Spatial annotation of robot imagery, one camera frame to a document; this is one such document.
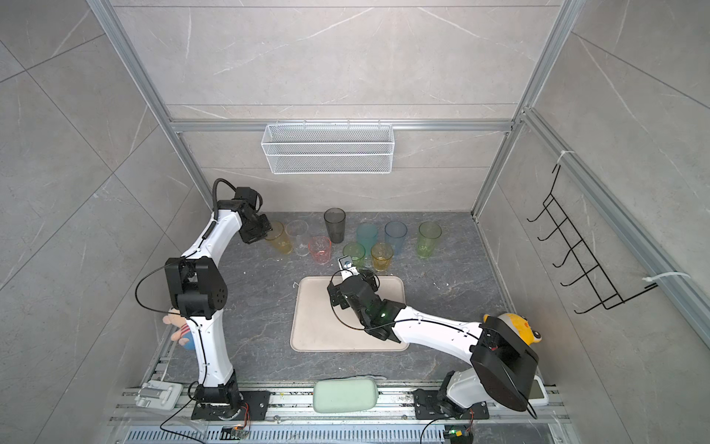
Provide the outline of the tall yellow glass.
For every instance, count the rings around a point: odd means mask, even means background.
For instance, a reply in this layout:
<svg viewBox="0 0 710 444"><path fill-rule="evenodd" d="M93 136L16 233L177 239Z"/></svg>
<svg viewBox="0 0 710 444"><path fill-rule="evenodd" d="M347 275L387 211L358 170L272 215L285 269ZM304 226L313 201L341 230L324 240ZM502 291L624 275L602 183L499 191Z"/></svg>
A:
<svg viewBox="0 0 710 444"><path fill-rule="evenodd" d="M271 229L266 234L266 240L272 247L283 255L289 255L293 250L290 238L288 238L288 234L286 233L285 226L281 222L271 222Z"/></svg>

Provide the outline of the beige plastic tray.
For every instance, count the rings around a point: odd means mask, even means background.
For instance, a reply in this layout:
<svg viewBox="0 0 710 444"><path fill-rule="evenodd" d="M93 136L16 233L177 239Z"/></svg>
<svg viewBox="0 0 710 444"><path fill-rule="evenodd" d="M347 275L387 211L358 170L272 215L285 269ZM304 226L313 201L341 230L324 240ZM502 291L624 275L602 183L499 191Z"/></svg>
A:
<svg viewBox="0 0 710 444"><path fill-rule="evenodd" d="M383 342L361 331L355 312L333 308L327 292L330 282L341 277L305 277L301 280L293 319L290 345L301 353L398 353L408 344Z"/></svg>

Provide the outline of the clear glass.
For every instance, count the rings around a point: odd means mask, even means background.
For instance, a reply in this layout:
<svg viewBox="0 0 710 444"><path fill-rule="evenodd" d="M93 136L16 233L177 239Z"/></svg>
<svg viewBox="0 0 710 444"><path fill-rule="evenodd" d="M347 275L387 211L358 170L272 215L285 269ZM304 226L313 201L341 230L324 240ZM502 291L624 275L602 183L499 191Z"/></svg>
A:
<svg viewBox="0 0 710 444"><path fill-rule="evenodd" d="M307 256L309 252L309 225L305 220L293 220L286 225L286 233L290 238L293 251L299 257Z"/></svg>

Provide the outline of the dark grey glass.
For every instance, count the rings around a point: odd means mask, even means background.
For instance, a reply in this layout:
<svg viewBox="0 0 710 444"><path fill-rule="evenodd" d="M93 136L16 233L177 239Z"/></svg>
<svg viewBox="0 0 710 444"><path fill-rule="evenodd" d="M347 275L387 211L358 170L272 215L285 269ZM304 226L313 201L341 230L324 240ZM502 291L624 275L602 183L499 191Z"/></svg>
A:
<svg viewBox="0 0 710 444"><path fill-rule="evenodd" d="M346 212L337 207L329 208L324 213L327 234L333 244L339 244L345 238Z"/></svg>

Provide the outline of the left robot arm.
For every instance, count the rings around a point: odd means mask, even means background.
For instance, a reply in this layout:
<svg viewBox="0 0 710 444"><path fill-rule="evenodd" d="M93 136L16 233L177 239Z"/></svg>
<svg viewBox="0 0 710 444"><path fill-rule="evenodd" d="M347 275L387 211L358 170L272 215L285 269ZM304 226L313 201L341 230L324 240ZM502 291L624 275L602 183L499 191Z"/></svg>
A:
<svg viewBox="0 0 710 444"><path fill-rule="evenodd" d="M160 268L165 273L170 303L187 321L197 353L199 377L193 399L196 412L231 419L246 408L236 372L227 355L223 310L227 283L218 264L232 238L245 244L264 240L272 225L260 212L262 195L249 187L236 187L227 179L212 186L212 217L201 236L179 257Z"/></svg>

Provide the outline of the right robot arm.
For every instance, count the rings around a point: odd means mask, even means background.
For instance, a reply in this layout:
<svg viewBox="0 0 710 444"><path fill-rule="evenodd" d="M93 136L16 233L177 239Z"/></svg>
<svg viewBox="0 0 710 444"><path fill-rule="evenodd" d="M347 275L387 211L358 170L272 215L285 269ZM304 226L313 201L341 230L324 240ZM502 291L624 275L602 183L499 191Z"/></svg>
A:
<svg viewBox="0 0 710 444"><path fill-rule="evenodd" d="M542 335L518 314L484 316L462 322L431 316L405 303L381 298L379 277L372 270L344 268L342 281L329 282L330 305L351 309L362 331L382 342L418 344L471 365L449 372L436 395L437 408L461 416L479 403L495 403L536 418L530 401L539 357L532 346Z"/></svg>

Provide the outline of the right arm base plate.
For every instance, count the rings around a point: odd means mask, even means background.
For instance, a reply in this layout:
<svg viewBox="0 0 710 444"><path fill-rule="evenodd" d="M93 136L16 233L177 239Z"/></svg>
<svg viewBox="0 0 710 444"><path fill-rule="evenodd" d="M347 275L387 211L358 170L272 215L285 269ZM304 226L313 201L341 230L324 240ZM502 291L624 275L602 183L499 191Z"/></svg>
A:
<svg viewBox="0 0 710 444"><path fill-rule="evenodd" d="M475 403L469 408L450 401L442 390L417 389L412 392L415 417L419 420L465 419L487 420L490 418L486 402Z"/></svg>

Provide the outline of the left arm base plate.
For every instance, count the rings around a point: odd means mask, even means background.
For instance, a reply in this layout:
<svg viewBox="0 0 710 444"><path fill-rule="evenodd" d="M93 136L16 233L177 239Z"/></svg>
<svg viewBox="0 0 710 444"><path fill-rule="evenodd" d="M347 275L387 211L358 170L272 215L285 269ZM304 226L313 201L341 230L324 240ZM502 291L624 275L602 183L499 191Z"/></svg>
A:
<svg viewBox="0 0 710 444"><path fill-rule="evenodd" d="M238 395L237 406L229 404L197 403L191 420L205 421L264 421L269 406L271 392L267 390L242 391Z"/></svg>

